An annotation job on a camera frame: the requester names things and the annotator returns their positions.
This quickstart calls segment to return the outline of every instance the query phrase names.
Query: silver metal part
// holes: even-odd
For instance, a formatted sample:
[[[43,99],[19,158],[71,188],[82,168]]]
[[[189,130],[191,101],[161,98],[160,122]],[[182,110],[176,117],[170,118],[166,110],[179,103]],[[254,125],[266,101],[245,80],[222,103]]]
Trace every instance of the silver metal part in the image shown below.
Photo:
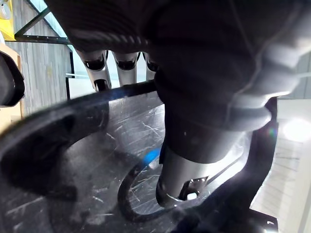
[[[187,160],[166,147],[163,168],[156,187],[158,203],[165,208],[171,208],[182,202],[179,196],[186,182],[199,178],[205,179],[206,177],[209,180],[224,170],[244,154],[244,149],[249,144],[250,135],[251,133],[244,133],[222,160],[210,164]],[[189,199],[187,196],[187,199],[191,200],[193,197],[194,194],[190,195]]]
[[[120,86],[137,83],[137,53],[120,54],[112,52],[118,70]],[[123,69],[119,66],[119,62],[133,62],[132,69]]]
[[[213,165],[192,162],[166,148],[160,177],[161,189],[169,196],[178,198],[185,182],[209,176]]]
[[[147,53],[144,53],[144,54],[145,54],[145,59],[146,59],[146,80],[148,81],[148,80],[152,80],[155,78],[156,72],[150,70],[148,65],[147,65],[149,61],[153,62],[150,55]]]
[[[105,80],[107,82],[107,86],[109,89],[111,89],[111,80],[110,80],[110,75],[109,75],[109,70],[107,66],[107,60],[105,56],[105,51],[95,51],[95,52],[90,52],[90,53],[84,53],[80,52],[77,50],[77,53],[79,54],[82,62],[84,63],[86,67],[86,71],[88,74],[89,79],[92,82],[92,86],[96,91],[99,91],[95,81],[96,80]],[[88,62],[96,61],[96,60],[103,60],[102,61],[102,66],[97,69],[92,69],[87,65]]]

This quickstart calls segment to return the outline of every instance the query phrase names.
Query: white wall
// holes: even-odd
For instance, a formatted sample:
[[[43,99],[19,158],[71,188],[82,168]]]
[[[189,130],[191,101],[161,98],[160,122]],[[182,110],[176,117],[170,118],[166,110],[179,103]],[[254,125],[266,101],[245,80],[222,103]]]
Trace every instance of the white wall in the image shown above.
[[[311,122],[311,100],[278,100],[279,133],[275,159],[252,209],[278,218],[280,233],[311,232],[311,140],[288,140],[286,121],[302,118]]]

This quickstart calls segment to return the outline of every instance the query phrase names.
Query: table surface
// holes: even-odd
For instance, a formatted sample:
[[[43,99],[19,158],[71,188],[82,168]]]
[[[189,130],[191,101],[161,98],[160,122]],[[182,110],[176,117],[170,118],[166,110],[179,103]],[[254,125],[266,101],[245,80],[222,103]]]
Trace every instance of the table surface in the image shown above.
[[[13,187],[0,177],[1,232],[171,232],[189,211],[199,214],[195,207],[246,163],[249,135],[217,165],[224,172],[199,198],[164,210],[155,197],[164,105],[156,93],[150,93],[114,100],[109,106],[104,131],[73,144],[52,173],[32,180],[47,189],[47,195]],[[233,161],[238,162],[225,170]]]

